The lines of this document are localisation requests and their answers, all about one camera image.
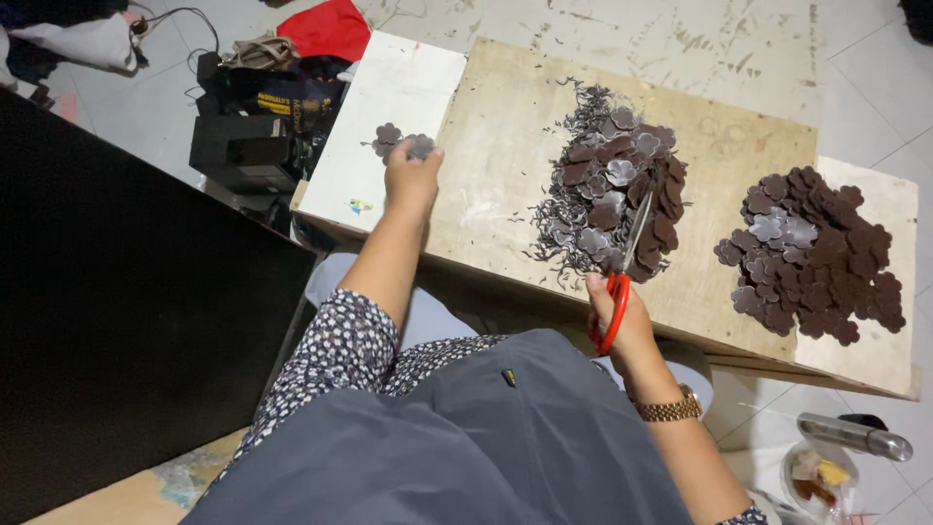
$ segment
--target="metal thermos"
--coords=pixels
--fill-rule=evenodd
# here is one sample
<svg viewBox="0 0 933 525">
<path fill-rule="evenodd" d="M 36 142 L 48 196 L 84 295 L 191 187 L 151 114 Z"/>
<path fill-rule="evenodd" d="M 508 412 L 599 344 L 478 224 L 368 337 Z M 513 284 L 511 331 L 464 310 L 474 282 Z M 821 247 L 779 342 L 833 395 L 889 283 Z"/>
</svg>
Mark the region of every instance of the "metal thermos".
<svg viewBox="0 0 933 525">
<path fill-rule="evenodd" d="M 797 417 L 797 428 L 806 437 L 889 460 L 907 461 L 913 456 L 911 443 L 903 437 L 850 421 L 804 412 Z"/>
</svg>

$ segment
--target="white board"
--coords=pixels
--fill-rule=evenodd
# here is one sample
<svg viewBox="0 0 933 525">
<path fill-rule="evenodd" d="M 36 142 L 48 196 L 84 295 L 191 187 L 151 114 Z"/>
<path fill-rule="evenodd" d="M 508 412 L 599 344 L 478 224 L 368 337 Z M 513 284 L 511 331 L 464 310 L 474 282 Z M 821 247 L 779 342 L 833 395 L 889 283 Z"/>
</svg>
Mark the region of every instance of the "white board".
<svg viewBox="0 0 933 525">
<path fill-rule="evenodd" d="M 900 305 L 907 326 L 899 333 L 890 333 L 876 320 L 860 320 L 853 315 L 851 319 L 858 325 L 861 337 L 848 347 L 827 335 L 813 339 L 798 330 L 794 362 L 896 394 L 907 394 L 911 385 L 917 185 L 822 156 L 816 161 L 816 171 L 832 189 L 858 186 L 865 197 L 858 214 L 871 224 L 882 224 L 894 237 L 888 252 L 891 265 L 885 271 L 894 274 L 904 287 L 900 291 Z"/>
<path fill-rule="evenodd" d="M 360 143 L 387 122 L 405 135 L 437 137 L 466 65 L 463 53 L 373 32 L 299 212 L 371 232 L 383 215 L 385 166 Z M 372 210 L 357 214 L 351 199 Z"/>
</svg>

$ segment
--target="red fabric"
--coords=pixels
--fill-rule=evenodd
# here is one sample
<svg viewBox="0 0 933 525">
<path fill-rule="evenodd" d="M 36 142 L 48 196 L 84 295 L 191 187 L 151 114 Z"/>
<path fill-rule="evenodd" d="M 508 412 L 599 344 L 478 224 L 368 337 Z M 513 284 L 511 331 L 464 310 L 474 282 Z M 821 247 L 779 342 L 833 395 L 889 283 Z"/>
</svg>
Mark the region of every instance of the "red fabric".
<svg viewBox="0 0 933 525">
<path fill-rule="evenodd" d="M 369 43 L 369 28 L 350 0 L 328 0 L 295 13 L 278 27 L 301 56 L 335 55 L 356 62 Z"/>
</svg>

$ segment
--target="scissor blade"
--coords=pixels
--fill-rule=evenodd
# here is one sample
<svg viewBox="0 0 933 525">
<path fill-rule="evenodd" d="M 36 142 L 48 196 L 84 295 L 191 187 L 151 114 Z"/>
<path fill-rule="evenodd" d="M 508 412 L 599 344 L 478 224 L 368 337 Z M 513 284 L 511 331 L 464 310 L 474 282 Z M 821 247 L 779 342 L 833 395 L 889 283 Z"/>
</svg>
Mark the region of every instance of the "scissor blade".
<svg viewBox="0 0 933 525">
<path fill-rule="evenodd" d="M 618 270 L 625 273 L 632 265 L 635 256 L 635 248 L 638 246 L 638 239 L 641 238 L 642 230 L 645 229 L 645 222 L 648 220 L 648 211 L 651 209 L 651 199 L 654 192 L 648 192 L 648 195 L 642 199 L 638 207 L 638 213 L 635 214 L 635 220 L 632 221 L 632 229 L 629 231 L 629 237 L 625 240 L 625 255 L 622 257 L 622 264 Z"/>
</svg>

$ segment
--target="gold wristwatch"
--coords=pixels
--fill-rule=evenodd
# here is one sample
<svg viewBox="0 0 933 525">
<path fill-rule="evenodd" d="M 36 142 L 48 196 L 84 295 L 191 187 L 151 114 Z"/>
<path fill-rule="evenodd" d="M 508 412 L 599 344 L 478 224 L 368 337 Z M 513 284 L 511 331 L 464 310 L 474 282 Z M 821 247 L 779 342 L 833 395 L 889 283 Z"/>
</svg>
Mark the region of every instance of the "gold wristwatch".
<svg viewBox="0 0 933 525">
<path fill-rule="evenodd" d="M 703 413 L 700 399 L 696 392 L 687 385 L 680 383 L 680 391 L 684 392 L 684 399 L 668 404 L 639 404 L 630 398 L 638 415 L 647 422 L 654 421 L 680 421 L 686 418 L 698 418 Z"/>
</svg>

